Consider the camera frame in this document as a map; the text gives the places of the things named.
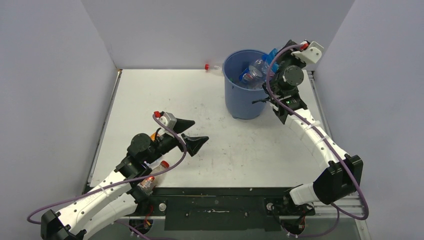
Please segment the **small orange bottle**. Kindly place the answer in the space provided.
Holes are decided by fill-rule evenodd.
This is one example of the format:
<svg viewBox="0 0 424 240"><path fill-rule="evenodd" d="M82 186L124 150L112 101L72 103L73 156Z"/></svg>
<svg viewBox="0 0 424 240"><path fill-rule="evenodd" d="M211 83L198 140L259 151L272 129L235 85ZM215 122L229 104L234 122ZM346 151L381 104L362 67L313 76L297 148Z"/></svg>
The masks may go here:
<svg viewBox="0 0 424 240"><path fill-rule="evenodd" d="M158 133L158 134L156 134L156 133L153 133L151 136L150 136L150 138L151 138L151 140L152 141L155 141L156 140L156 137L159 137L160 136L160 134Z"/></svg>

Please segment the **crushed blue label bottle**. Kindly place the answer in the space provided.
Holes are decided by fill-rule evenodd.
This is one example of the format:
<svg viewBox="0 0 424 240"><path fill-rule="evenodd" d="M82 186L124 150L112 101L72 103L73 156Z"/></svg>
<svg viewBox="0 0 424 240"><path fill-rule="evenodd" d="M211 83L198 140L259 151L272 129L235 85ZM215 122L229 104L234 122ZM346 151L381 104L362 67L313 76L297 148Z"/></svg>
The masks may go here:
<svg viewBox="0 0 424 240"><path fill-rule="evenodd" d="M277 70L279 65L277 63L272 63L273 59L279 52L279 48L272 49L268 54L264 54L261 59L263 61L263 65L261 67L261 71L264 75L267 74L269 67L271 67L271 74L274 74Z"/></svg>

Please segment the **blue label blue cap bottle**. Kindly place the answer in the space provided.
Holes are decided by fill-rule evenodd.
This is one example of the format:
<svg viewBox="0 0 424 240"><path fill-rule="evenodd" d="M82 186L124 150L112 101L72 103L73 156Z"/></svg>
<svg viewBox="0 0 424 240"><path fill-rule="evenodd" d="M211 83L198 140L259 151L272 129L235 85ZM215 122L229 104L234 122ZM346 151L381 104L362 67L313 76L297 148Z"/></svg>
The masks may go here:
<svg viewBox="0 0 424 240"><path fill-rule="evenodd" d="M259 71L259 72L263 72L263 68L264 68L264 64L266 62L263 59L257 59L256 61L252 62L248 69L249 71L253 72L253 71Z"/></svg>

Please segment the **clear jar silver lid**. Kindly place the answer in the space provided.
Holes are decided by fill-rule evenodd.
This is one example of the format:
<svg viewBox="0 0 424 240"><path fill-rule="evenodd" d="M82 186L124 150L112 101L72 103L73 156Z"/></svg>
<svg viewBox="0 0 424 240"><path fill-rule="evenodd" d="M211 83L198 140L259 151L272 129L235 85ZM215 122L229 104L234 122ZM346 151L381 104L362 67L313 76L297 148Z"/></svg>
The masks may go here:
<svg viewBox="0 0 424 240"><path fill-rule="evenodd" d="M263 80L263 73L260 71L249 71L247 76L249 78L249 82L244 85L253 85Z"/></svg>

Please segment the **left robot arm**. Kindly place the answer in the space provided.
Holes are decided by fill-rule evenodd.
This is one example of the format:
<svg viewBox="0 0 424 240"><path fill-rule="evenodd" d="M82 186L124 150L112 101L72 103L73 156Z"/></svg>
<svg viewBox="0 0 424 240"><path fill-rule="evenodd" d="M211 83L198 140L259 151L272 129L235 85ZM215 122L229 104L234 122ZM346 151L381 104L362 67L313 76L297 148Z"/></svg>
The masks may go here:
<svg viewBox="0 0 424 240"><path fill-rule="evenodd" d="M43 240L88 240L116 220L135 213L144 215L149 210L149 195L153 183L143 184L170 171L153 170L149 165L174 148L194 156L209 140L208 136L190 137L184 131L195 124L193 120L174 117L171 113L153 115L163 134L154 138L146 133L135 135L124 159L97 186L72 200L70 205L54 211L49 209L40 220Z"/></svg>

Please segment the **pepsi bottle blue cap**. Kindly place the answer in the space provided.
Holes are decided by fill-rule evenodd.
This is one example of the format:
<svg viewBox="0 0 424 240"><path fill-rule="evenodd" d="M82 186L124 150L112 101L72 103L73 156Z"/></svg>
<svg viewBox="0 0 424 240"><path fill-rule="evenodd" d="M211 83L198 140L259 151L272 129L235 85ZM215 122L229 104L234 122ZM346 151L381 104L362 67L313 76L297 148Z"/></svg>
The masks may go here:
<svg viewBox="0 0 424 240"><path fill-rule="evenodd" d="M248 77L248 74L250 73L250 70L249 70L249 68L247 67L241 74L240 74L240 76L238 77L238 79L239 79L239 82L240 83L243 83L243 84L246 84L246 83L248 83L249 82L249 77Z"/></svg>

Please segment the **blue plastic bin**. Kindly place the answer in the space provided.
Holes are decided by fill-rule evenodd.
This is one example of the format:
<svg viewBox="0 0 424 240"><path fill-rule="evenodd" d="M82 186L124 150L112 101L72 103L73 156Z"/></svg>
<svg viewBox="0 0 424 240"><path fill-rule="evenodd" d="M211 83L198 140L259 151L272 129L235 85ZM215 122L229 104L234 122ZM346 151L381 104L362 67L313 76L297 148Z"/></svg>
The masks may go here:
<svg viewBox="0 0 424 240"><path fill-rule="evenodd" d="M255 49L239 50L231 53L222 64L225 105L235 119L251 120L265 109L268 95L261 86L247 88L237 84L240 74L264 54Z"/></svg>

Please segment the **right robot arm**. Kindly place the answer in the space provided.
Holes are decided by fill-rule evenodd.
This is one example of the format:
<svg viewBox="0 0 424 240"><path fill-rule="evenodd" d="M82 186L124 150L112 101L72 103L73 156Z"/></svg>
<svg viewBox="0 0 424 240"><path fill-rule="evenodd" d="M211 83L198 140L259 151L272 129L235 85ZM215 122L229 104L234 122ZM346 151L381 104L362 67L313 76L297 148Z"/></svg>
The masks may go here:
<svg viewBox="0 0 424 240"><path fill-rule="evenodd" d="M289 191L282 201L289 214L313 202L331 205L354 192L365 199L360 189L362 159L349 155L325 133L299 94L298 86L305 77L303 69L317 63L323 50L315 41L297 44L289 40L283 48L270 53L269 68L265 70L265 100L281 123L299 137L322 171L315 181Z"/></svg>

